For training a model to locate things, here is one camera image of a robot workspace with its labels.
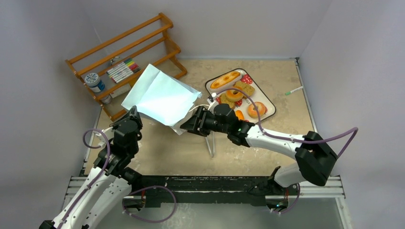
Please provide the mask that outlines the round brown bread slice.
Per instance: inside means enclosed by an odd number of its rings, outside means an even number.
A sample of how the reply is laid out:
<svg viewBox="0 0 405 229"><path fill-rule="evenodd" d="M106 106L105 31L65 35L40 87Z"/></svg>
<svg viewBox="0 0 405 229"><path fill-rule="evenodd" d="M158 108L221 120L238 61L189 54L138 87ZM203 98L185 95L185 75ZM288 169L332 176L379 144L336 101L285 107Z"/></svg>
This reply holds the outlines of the round brown bread slice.
<svg viewBox="0 0 405 229"><path fill-rule="evenodd" d="M242 90L249 96L251 97L255 93L255 88L252 87L251 85L244 83L242 81L237 81L234 86L238 86L242 88Z"/></svg>

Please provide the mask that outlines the long fake bread loaf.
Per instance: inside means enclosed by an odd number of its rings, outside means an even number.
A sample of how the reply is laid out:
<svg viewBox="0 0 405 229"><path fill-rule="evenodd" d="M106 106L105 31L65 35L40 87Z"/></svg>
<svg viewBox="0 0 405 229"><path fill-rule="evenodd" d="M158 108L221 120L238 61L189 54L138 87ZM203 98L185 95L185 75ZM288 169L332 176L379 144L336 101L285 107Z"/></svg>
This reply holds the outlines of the long fake bread loaf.
<svg viewBox="0 0 405 229"><path fill-rule="evenodd" d="M211 93L218 93L224 89L230 88L242 78L242 74L238 71L231 71L213 80L208 84L208 90Z"/></svg>

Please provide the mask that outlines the white strawberry tray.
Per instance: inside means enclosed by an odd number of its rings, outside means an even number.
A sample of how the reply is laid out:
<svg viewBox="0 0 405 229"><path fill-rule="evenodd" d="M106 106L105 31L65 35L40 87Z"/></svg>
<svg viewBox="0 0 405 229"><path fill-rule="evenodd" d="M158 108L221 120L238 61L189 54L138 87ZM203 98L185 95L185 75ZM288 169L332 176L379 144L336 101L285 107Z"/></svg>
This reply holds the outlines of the white strawberry tray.
<svg viewBox="0 0 405 229"><path fill-rule="evenodd" d="M255 93L251 97L249 97L244 91L242 91L242 93L244 94L244 97L241 100L235 102L236 107L233 110L234 111L236 111L236 110L242 111L244 116L245 116L245 121L257 124L258 119L251 118L247 114L247 108L248 108L248 106L250 104L254 104L254 102L262 102L267 107L267 112L263 116L258 117L258 118L260 118L261 121L264 121L265 119L267 119L270 116L274 115L275 112L276 112L276 108L275 108L274 104L265 95L265 93L261 90L261 88L258 86L258 84L250 77L248 72L245 71L242 68L236 68L236 69L233 69L231 71L240 72L242 74L242 78L240 79L240 81L242 81L244 83L247 83L247 84L249 84L249 85L251 85L252 87L255 88ZM214 78L208 80L205 83L205 89L208 91L209 94L211 94L211 92L207 88L208 84L211 83L213 80L215 80L216 78L218 78L220 76L214 77ZM242 90L242 88L240 88L238 86L235 87L234 85L232 85L230 88L224 89L224 90L218 92L217 94L219 94L219 96L220 96L220 94L225 93L227 90L232 90L232 89L234 89L234 90L241 89Z"/></svg>

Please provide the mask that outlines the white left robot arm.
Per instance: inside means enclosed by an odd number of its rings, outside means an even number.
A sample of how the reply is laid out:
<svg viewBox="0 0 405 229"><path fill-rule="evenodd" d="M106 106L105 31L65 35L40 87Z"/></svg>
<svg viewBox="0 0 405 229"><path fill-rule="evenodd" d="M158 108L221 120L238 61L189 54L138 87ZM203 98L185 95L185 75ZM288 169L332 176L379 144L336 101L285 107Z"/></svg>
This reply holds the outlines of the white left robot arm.
<svg viewBox="0 0 405 229"><path fill-rule="evenodd" d="M41 229L81 229L91 208L97 203L103 192L119 176L139 151L138 141L142 138L143 124L137 107L133 106L109 128L92 128L88 133L101 137L100 149L94 167L79 191L69 204L52 220L45 220Z"/></svg>

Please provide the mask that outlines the orange fake pastry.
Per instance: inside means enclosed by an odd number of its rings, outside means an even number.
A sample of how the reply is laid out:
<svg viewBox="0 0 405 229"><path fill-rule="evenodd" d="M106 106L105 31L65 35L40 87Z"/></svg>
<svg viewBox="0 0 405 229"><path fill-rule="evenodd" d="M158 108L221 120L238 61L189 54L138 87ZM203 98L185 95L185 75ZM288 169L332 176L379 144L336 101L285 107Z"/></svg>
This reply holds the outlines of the orange fake pastry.
<svg viewBox="0 0 405 229"><path fill-rule="evenodd" d="M244 116L244 114L243 114L242 111L236 110L236 111L235 111L235 115L236 115L236 117L237 117L239 120L242 120L242 121L245 120L245 116Z"/></svg>

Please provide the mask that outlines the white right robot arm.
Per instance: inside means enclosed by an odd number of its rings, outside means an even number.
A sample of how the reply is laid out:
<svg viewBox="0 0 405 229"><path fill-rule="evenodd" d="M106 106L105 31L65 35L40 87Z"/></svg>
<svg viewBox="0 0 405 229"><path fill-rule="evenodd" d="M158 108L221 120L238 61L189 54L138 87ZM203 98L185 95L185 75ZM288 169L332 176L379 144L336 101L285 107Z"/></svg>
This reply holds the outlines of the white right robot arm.
<svg viewBox="0 0 405 229"><path fill-rule="evenodd" d="M313 131L306 135L288 135L261 130L257 124L238 119L227 104L217 105L212 112L199 107L180 128L200 136L224 133L235 145L263 148L294 159L293 164L276 168L270 175L268 188L274 194L303 181L324 186L338 159L331 147Z"/></svg>

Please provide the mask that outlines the light blue paper bag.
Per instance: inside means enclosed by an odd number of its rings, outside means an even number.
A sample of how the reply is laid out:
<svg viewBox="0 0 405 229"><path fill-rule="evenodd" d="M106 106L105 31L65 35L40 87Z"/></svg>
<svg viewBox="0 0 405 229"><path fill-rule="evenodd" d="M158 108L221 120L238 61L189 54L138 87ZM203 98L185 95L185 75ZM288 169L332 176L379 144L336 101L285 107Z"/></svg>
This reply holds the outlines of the light blue paper bag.
<svg viewBox="0 0 405 229"><path fill-rule="evenodd" d="M121 106L133 106L141 116L170 127L175 133L185 133L180 126L191 118L195 102L202 92L165 74L148 64L131 88Z"/></svg>

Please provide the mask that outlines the orange fake donut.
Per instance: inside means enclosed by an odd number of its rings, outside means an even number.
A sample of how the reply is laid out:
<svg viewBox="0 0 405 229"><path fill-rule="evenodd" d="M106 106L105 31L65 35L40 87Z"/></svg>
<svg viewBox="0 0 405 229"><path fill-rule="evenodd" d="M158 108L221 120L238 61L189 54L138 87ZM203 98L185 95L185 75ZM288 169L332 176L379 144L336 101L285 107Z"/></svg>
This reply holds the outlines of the orange fake donut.
<svg viewBox="0 0 405 229"><path fill-rule="evenodd" d="M267 112L267 107L262 102L254 102L247 108L247 114L254 119L263 116Z"/></svg>
<svg viewBox="0 0 405 229"><path fill-rule="evenodd" d="M244 97L244 94L242 93L241 89L237 89L237 90L232 89L232 90L227 90L225 92L225 97L230 102L237 102Z"/></svg>

